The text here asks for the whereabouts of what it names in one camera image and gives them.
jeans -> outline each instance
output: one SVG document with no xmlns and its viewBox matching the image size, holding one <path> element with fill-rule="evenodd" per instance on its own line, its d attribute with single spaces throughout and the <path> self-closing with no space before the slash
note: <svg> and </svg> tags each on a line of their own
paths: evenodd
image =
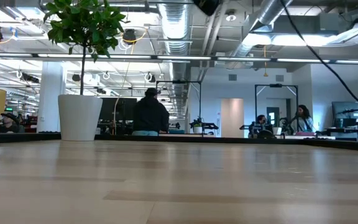
<svg viewBox="0 0 358 224">
<path fill-rule="evenodd" d="M 156 131 L 134 131 L 132 135 L 135 136 L 158 136 Z"/>
</svg>

door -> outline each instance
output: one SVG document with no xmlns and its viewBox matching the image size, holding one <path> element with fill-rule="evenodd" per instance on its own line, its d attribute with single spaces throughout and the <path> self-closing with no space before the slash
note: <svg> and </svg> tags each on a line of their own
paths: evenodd
<svg viewBox="0 0 358 224">
<path fill-rule="evenodd" d="M 267 108 L 267 121 L 272 124 L 273 127 L 278 127 L 280 120 L 280 108 L 268 107 Z"/>
<path fill-rule="evenodd" d="M 223 138 L 243 138 L 244 131 L 240 127 L 244 124 L 244 100 L 222 99 L 221 130 Z"/>
</svg>

tree trunk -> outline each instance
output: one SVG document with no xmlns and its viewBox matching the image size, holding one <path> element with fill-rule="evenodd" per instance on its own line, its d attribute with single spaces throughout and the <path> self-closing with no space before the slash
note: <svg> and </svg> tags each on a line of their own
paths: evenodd
<svg viewBox="0 0 358 224">
<path fill-rule="evenodd" d="M 85 75 L 85 58 L 86 58 L 86 41 L 84 41 L 83 51 L 82 51 L 82 68 L 81 68 L 81 88 L 80 95 L 84 95 L 84 75 Z"/>
</svg>

man in black hoodie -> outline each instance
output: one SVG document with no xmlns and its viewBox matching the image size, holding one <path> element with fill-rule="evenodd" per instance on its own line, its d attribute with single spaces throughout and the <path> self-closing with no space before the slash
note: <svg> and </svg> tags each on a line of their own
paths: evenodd
<svg viewBox="0 0 358 224">
<path fill-rule="evenodd" d="M 137 136 L 158 136 L 160 131 L 167 132 L 169 113 L 157 100 L 157 90 L 148 88 L 145 97 L 134 108 L 134 132 Z"/>
</svg>

white pillar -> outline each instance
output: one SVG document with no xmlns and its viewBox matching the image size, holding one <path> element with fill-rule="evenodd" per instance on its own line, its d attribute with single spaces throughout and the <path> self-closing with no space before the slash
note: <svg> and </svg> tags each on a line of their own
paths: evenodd
<svg viewBox="0 0 358 224">
<path fill-rule="evenodd" d="M 37 133 L 60 131 L 58 96 L 65 93 L 67 71 L 61 62 L 42 64 Z"/>
</svg>

